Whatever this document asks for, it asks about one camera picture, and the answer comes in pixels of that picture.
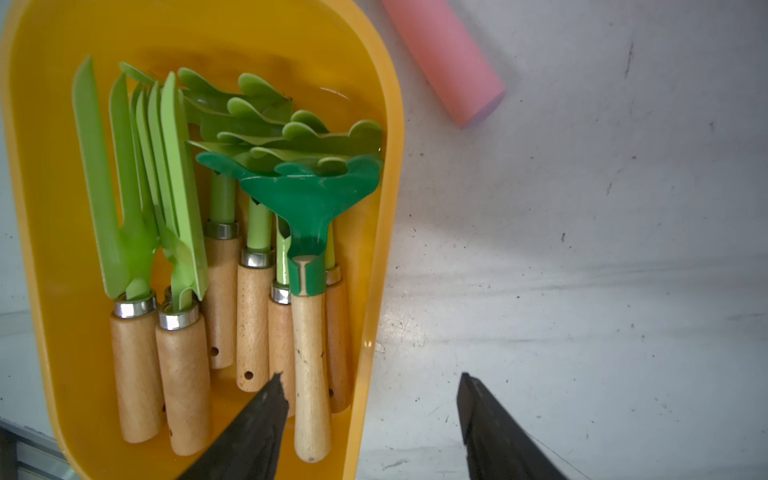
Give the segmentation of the purple fork pink handle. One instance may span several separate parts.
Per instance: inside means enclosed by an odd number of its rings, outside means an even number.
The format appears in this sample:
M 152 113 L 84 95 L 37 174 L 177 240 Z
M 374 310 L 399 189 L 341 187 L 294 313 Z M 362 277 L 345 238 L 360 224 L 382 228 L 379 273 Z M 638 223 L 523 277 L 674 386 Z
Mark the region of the purple fork pink handle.
M 506 86 L 450 5 L 441 0 L 392 0 L 383 6 L 454 123 L 482 122 Z

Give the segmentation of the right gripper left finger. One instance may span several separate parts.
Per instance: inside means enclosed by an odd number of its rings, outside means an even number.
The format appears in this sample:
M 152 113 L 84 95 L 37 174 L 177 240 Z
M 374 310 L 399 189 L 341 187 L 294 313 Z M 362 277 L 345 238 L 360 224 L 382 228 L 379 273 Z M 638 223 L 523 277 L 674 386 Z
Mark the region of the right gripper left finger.
M 276 476 L 289 402 L 275 374 L 182 479 L 266 479 Z

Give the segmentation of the dark green small rake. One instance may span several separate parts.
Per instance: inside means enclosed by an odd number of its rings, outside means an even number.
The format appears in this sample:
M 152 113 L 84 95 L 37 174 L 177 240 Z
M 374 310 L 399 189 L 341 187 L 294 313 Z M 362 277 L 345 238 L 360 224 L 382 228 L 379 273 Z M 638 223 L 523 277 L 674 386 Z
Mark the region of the dark green small rake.
M 287 252 L 295 348 L 294 450 L 317 463 L 332 448 L 331 410 L 325 371 L 325 251 L 331 222 L 379 185 L 383 160 L 355 156 L 342 170 L 282 162 L 250 170 L 222 154 L 204 152 L 198 163 L 237 180 L 245 193 L 285 220 L 291 230 Z

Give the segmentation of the green fork wooden handle long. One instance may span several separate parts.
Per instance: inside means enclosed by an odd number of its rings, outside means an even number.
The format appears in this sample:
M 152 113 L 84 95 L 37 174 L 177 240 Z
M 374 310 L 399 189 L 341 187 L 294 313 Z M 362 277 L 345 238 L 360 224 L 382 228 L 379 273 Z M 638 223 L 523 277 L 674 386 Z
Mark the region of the green fork wooden handle long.
M 183 95 L 174 73 L 141 91 L 134 113 L 160 246 L 170 263 L 170 296 L 155 334 L 172 450 L 203 450 L 212 435 L 206 323 L 209 285 L 194 161 Z

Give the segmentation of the green rake wooden handle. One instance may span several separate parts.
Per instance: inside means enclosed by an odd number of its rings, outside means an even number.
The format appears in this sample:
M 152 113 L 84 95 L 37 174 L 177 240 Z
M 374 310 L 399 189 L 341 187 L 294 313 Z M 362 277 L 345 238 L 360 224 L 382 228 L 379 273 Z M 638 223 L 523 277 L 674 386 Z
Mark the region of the green rake wooden handle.
M 233 132 L 278 137 L 295 111 L 290 100 L 185 90 L 187 120 L 199 129 L 192 141 L 218 141 Z M 234 179 L 212 172 L 209 215 L 204 238 L 211 284 L 203 302 L 210 326 L 211 366 L 236 367 L 240 390 L 255 392 L 270 377 L 268 304 L 276 275 L 274 214 L 250 201 L 247 224 L 238 222 L 238 188 Z
M 250 73 L 240 75 L 239 92 L 228 93 L 181 68 L 171 77 L 181 83 L 177 99 L 182 117 L 165 124 L 163 83 L 125 62 L 119 67 L 139 84 L 132 94 L 131 115 L 161 244 L 174 266 L 167 301 L 173 307 L 200 302 L 209 364 L 214 370 L 226 368 L 235 359 L 236 256 L 241 248 L 237 193 L 234 180 L 213 173 L 209 218 L 203 221 L 191 150 L 246 158 L 247 148 L 224 142 L 223 133 L 277 137 L 293 102 Z
M 355 156 L 377 154 L 381 157 L 383 144 L 382 127 L 372 120 L 361 120 L 345 133 L 332 133 L 308 111 L 295 113 L 278 137 L 233 132 L 221 132 L 218 137 L 216 142 L 199 143 L 200 153 L 222 154 L 253 171 L 272 169 L 282 162 L 320 166 L 327 172 L 342 170 L 344 163 Z M 345 330 L 350 320 L 349 305 L 336 258 L 334 220 L 328 228 L 325 251 L 325 293 L 330 296 L 325 306 L 324 330 L 330 405 L 332 412 L 337 413 L 351 402 L 352 359 L 350 335 Z

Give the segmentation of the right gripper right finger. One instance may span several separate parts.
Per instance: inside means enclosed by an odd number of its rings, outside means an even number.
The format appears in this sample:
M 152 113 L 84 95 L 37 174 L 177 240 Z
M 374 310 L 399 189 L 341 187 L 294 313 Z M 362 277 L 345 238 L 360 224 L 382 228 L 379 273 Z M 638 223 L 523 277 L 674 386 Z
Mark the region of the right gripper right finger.
M 466 372 L 457 406 L 472 480 L 565 480 L 487 387 Z

